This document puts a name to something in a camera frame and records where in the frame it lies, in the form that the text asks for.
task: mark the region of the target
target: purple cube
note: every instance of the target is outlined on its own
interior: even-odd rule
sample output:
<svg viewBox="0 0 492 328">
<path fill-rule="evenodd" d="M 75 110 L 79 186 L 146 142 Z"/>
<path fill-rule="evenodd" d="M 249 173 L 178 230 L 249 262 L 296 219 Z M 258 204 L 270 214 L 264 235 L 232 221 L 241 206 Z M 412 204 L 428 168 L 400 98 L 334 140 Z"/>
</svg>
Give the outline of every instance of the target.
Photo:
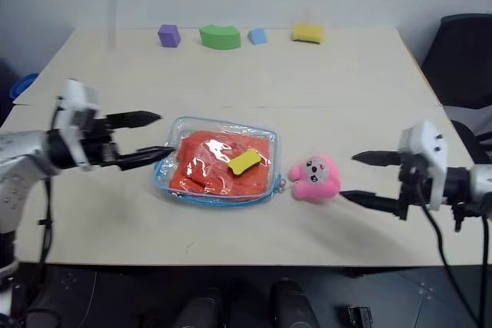
<svg viewBox="0 0 492 328">
<path fill-rule="evenodd" d="M 177 25 L 162 25 L 158 31 L 161 44 L 165 48 L 177 48 L 181 41 Z"/>
</svg>

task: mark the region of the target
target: yellow block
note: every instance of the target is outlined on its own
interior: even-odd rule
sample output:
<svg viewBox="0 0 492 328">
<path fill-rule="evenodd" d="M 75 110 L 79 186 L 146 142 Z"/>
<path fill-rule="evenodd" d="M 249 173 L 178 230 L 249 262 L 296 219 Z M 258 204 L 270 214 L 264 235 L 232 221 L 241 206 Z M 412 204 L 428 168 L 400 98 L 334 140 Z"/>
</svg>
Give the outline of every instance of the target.
<svg viewBox="0 0 492 328">
<path fill-rule="evenodd" d="M 243 154 L 229 161 L 232 172 L 238 176 L 261 161 L 260 154 L 255 149 L 247 149 Z"/>
<path fill-rule="evenodd" d="M 308 25 L 297 23 L 292 32 L 292 40 L 312 41 L 320 44 L 324 38 L 324 27 L 321 25 Z"/>
</svg>

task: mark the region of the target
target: black chair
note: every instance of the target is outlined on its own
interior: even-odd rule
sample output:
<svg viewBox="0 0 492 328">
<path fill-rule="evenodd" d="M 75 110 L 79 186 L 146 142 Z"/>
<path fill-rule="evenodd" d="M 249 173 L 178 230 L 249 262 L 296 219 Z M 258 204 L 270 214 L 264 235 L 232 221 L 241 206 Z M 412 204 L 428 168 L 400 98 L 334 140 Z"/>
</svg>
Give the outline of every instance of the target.
<svg viewBox="0 0 492 328">
<path fill-rule="evenodd" d="M 492 15 L 449 15 L 440 27 L 422 72 L 442 105 L 481 109 L 492 105 Z M 473 161 L 489 164 L 492 133 L 475 136 L 452 121 Z"/>
</svg>

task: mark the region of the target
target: clear plastic container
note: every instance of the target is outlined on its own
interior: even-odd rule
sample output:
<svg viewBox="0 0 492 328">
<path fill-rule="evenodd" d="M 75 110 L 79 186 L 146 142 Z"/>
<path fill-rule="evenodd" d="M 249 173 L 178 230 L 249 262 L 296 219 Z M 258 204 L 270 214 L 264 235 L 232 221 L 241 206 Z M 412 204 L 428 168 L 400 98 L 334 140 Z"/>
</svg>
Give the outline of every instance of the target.
<svg viewBox="0 0 492 328">
<path fill-rule="evenodd" d="M 176 151 L 155 166 L 154 184 L 181 200 L 212 207 L 243 207 L 270 200 L 279 189 L 278 136 L 229 121 L 181 117 L 166 146 Z M 234 176 L 228 162 L 248 148 L 262 157 L 257 167 Z"/>
</svg>

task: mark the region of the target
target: pink plush toy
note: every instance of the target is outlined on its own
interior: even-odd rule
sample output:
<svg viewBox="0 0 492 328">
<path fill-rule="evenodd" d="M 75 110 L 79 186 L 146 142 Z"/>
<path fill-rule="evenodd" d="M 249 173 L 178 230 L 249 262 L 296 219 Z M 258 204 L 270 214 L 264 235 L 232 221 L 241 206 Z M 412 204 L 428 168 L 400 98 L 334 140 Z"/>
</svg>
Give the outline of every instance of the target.
<svg viewBox="0 0 492 328">
<path fill-rule="evenodd" d="M 292 194 L 298 200 L 321 202 L 340 191 L 340 175 L 335 163 L 324 155 L 314 155 L 289 171 L 289 180 L 297 181 Z"/>
</svg>

